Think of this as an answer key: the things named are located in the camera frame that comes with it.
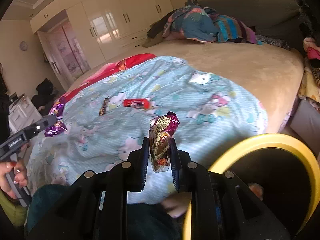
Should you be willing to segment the left green sleeve forearm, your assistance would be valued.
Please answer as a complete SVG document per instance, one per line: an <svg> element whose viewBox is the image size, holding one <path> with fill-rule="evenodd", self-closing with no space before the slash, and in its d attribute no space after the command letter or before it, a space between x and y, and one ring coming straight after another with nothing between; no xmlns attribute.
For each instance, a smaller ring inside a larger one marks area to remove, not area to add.
<svg viewBox="0 0 320 240"><path fill-rule="evenodd" d="M18 199L12 199L1 190L1 218L7 218L15 228L19 228L25 224L27 210Z"/></svg>

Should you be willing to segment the left hand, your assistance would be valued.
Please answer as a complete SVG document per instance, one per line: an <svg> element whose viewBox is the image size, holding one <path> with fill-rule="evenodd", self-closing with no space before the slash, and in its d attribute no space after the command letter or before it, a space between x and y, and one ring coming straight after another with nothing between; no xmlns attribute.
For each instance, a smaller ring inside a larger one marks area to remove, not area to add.
<svg viewBox="0 0 320 240"><path fill-rule="evenodd" d="M3 161L0 167L1 190L10 198L17 199L15 187L23 188L28 184L27 169L22 158L18 161Z"/></svg>

